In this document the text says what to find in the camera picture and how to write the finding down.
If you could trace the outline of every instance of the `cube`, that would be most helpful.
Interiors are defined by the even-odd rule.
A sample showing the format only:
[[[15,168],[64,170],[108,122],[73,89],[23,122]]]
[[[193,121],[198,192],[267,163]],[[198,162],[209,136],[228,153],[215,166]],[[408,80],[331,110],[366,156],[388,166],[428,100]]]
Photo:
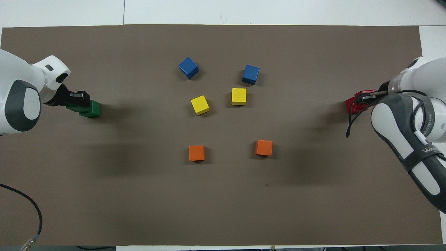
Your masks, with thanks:
[[[189,160],[190,161],[204,160],[204,146],[189,146]]]
[[[260,68],[246,65],[245,71],[243,72],[242,82],[247,84],[255,85],[257,81],[257,76],[259,75]]]
[[[178,67],[180,67],[180,70],[187,76],[188,79],[191,79],[198,72],[197,64],[194,63],[190,57],[184,59],[183,62],[178,65]]]
[[[90,108],[88,109],[88,111],[79,112],[79,115],[89,118],[99,117],[101,116],[101,104],[99,102],[91,100]]]
[[[273,154],[273,142],[269,140],[257,140],[256,154],[263,156],[271,156]]]
[[[190,101],[197,115],[209,112],[209,105],[204,96],[196,97]]]
[[[246,105],[246,88],[232,89],[232,105]]]

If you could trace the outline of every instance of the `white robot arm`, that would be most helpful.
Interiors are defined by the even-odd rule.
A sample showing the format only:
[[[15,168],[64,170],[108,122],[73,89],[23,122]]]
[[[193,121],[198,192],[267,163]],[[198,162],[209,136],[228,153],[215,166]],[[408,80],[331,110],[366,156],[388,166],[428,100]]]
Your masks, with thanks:
[[[445,67],[446,58],[417,58],[378,92],[364,96],[381,97],[372,111],[373,129],[425,197],[444,213],[446,158],[432,142],[446,141]]]
[[[41,104],[66,106],[85,117],[100,115],[88,93],[70,92],[62,83],[71,73],[55,56],[35,64],[0,50],[0,135],[26,132],[40,116]]]

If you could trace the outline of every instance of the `brown surface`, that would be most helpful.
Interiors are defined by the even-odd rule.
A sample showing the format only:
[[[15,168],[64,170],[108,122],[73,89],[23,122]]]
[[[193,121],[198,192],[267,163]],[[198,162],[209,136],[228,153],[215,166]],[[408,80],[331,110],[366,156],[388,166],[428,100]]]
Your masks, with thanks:
[[[29,63],[53,54],[70,90],[103,104],[88,119],[44,106],[36,127],[1,137],[1,182],[31,195],[40,245],[441,243],[438,211],[373,132],[345,138],[343,100],[421,55],[417,27],[126,25],[4,29]],[[178,64],[200,67],[187,78]],[[255,86],[245,64],[260,67]],[[243,107],[231,89],[248,88]],[[208,99],[196,116],[190,100]],[[271,157],[254,154],[257,139]],[[204,145],[206,160],[188,160]],[[37,216],[0,190],[0,245]]]

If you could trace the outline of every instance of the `wooden block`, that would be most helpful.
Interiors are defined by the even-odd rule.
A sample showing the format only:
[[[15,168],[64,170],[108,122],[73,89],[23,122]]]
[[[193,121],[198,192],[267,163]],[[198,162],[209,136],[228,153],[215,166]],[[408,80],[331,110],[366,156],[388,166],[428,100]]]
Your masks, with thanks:
[[[189,146],[189,160],[204,160],[204,146]]]
[[[260,68],[252,65],[246,65],[245,71],[243,72],[242,82],[247,84],[255,85],[257,81],[257,76],[259,75]]]
[[[271,156],[273,154],[273,142],[269,140],[257,140],[256,142],[256,154]]]
[[[183,72],[188,79],[191,79],[198,73],[198,66],[192,61],[192,59],[190,59],[190,57],[184,59],[183,62],[178,65],[178,67],[180,67],[181,72]]]
[[[232,89],[232,105],[246,105],[246,88]]]
[[[196,97],[191,100],[192,106],[194,107],[195,113],[197,115],[209,112],[209,105],[207,104],[206,98],[204,96]]]

